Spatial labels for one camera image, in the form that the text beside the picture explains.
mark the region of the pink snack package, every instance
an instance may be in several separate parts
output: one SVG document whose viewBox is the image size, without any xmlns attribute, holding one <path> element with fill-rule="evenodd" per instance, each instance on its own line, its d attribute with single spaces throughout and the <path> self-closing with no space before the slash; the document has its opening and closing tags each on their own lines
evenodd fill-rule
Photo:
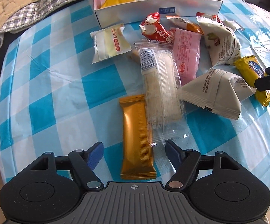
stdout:
<svg viewBox="0 0 270 224">
<path fill-rule="evenodd" d="M 174 35 L 173 57 L 182 86 L 196 78 L 200 58 L 200 34 L 170 28 Z"/>
</svg>

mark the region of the table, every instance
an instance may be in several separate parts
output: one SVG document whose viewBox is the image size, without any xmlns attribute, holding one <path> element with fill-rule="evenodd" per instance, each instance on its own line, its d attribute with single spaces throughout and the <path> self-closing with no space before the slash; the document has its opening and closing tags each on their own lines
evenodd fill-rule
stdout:
<svg viewBox="0 0 270 224">
<path fill-rule="evenodd" d="M 243 27 L 236 32 L 242 56 L 257 55 L 262 66 L 270 66 L 268 25 L 242 0 L 222 1 L 220 16 Z M 125 25 L 129 41 L 141 38 L 139 23 Z M 0 79 L 0 170 L 5 183 L 46 151 L 66 155 L 97 141 L 105 150 L 94 172 L 104 183 L 122 181 L 118 99 L 143 93 L 141 70 L 127 55 L 91 65 L 90 32 L 99 29 L 93 0 L 84 0 L 42 20 L 9 46 Z M 211 67 L 203 39 L 200 54 L 197 76 Z M 238 73 L 234 67 L 218 68 Z M 237 121 L 190 104 L 186 111 L 175 143 L 202 154 L 225 151 L 270 189 L 270 106 L 262 107 L 252 96 L 243 101 Z M 154 156 L 155 181 L 165 184 L 174 170 L 163 142 L 154 147 Z M 203 170 L 199 177 L 209 173 Z M 70 177 L 66 171 L 59 174 Z"/>
</svg>

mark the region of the ribbed gray plate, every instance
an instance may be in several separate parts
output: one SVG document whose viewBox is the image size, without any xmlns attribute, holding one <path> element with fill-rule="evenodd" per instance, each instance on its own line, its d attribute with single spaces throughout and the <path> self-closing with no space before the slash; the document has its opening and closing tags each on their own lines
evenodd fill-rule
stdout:
<svg viewBox="0 0 270 224">
<path fill-rule="evenodd" d="M 158 182 L 114 183 L 87 193 L 69 215 L 51 224 L 218 224 L 195 211 L 181 193 Z M 265 224 L 263 220 L 252 222 Z"/>
</svg>

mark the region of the red snack package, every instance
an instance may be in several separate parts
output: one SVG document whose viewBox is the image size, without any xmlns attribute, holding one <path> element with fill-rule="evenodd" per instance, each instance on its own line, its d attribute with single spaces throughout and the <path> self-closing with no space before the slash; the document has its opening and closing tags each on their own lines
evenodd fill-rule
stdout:
<svg viewBox="0 0 270 224">
<path fill-rule="evenodd" d="M 160 24 L 159 13 L 149 14 L 140 25 L 141 33 L 150 40 L 172 43 L 173 37 Z"/>
<path fill-rule="evenodd" d="M 197 17 L 204 17 L 204 18 L 209 18 L 210 20 L 213 20 L 213 21 L 216 21 L 218 23 L 221 23 L 222 24 L 222 21 L 221 19 L 218 17 L 218 15 L 209 15 L 209 14 L 206 14 L 206 13 L 196 13 L 196 16 Z"/>
</svg>

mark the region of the barcode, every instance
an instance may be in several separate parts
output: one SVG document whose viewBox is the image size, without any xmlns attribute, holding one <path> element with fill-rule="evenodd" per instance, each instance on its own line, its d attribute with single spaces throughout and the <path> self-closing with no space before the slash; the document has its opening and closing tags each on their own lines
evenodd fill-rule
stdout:
<svg viewBox="0 0 270 224">
<path fill-rule="evenodd" d="M 151 68 L 157 68 L 155 54 L 152 49 L 141 48 L 140 51 L 141 70 L 145 71 Z"/>
</svg>

